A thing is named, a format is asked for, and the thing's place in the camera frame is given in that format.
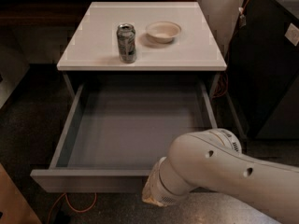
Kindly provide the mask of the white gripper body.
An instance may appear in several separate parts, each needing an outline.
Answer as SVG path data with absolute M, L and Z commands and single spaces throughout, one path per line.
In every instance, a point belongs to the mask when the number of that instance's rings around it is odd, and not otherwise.
M 153 166 L 142 190 L 142 201 L 160 207 L 173 205 L 174 195 L 164 186 L 160 178 L 160 167 L 165 157 L 160 158 Z

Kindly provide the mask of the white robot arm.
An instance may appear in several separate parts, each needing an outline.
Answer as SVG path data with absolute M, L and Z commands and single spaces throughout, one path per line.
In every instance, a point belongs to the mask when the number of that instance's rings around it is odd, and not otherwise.
M 254 159 L 225 129 L 185 133 L 153 166 L 142 201 L 168 206 L 197 188 L 247 203 L 282 224 L 299 224 L 299 168 Z

